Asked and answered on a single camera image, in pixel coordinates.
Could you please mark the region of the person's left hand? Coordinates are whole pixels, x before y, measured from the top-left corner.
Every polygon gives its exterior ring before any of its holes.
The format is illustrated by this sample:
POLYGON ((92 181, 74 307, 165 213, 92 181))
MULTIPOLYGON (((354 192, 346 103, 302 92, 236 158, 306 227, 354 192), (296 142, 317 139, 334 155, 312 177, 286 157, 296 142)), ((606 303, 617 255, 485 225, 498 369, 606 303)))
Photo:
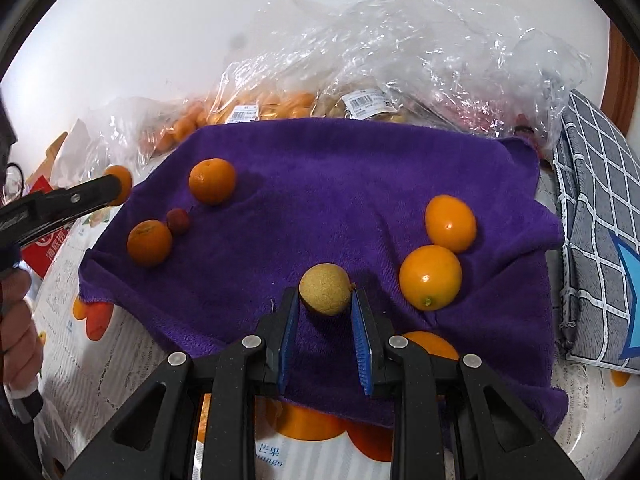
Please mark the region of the person's left hand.
POLYGON ((2 380, 11 390, 26 390, 40 373, 42 340, 25 298, 32 280, 20 268, 1 280, 2 380))

